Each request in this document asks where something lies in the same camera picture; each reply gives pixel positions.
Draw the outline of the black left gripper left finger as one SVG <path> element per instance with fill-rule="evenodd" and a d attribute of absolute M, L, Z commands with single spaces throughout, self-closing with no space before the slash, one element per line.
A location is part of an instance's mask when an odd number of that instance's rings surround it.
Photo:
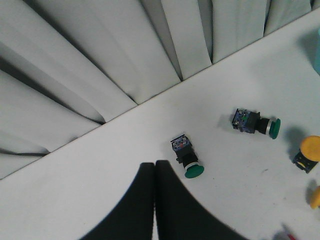
<path fill-rule="evenodd" d="M 151 240 L 155 164 L 141 163 L 130 187 L 112 211 L 83 240 Z"/>

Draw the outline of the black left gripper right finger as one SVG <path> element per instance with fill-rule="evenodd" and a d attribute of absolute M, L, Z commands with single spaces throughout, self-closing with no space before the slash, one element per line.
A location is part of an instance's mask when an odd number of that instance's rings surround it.
<path fill-rule="evenodd" d="M 167 160 L 155 163 L 155 213 L 160 240 L 244 240 L 210 214 Z"/>

